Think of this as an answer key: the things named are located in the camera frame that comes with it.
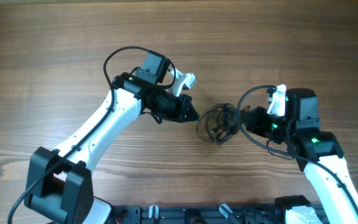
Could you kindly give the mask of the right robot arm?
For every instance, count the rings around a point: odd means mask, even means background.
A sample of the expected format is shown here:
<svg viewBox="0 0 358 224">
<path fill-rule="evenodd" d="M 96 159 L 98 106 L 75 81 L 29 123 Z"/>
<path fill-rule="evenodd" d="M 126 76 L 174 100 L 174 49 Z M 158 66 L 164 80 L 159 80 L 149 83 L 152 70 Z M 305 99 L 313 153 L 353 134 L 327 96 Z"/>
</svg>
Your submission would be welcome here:
<svg viewBox="0 0 358 224">
<path fill-rule="evenodd" d="M 316 93 L 285 85 L 267 85 L 265 89 L 268 108 L 246 111 L 243 101 L 238 102 L 240 131 L 257 146 L 296 160 L 329 223 L 358 223 L 358 193 L 337 138 L 320 129 Z"/>
</svg>

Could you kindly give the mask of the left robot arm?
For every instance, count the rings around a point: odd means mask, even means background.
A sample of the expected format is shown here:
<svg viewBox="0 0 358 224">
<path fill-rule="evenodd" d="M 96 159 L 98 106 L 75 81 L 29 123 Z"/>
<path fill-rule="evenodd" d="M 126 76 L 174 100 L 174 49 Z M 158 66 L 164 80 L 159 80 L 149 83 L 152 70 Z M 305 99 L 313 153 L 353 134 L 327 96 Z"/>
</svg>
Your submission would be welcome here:
<svg viewBox="0 0 358 224">
<path fill-rule="evenodd" d="M 139 116 L 157 123 L 197 121 L 191 89 L 197 79 L 180 72 L 166 56 L 147 51 L 141 66 L 108 80 L 104 103 L 53 150 L 39 147 L 31 156 L 25 192 L 18 199 L 53 223 L 120 223 L 110 203 L 93 192 L 92 175 L 104 153 Z"/>
</svg>

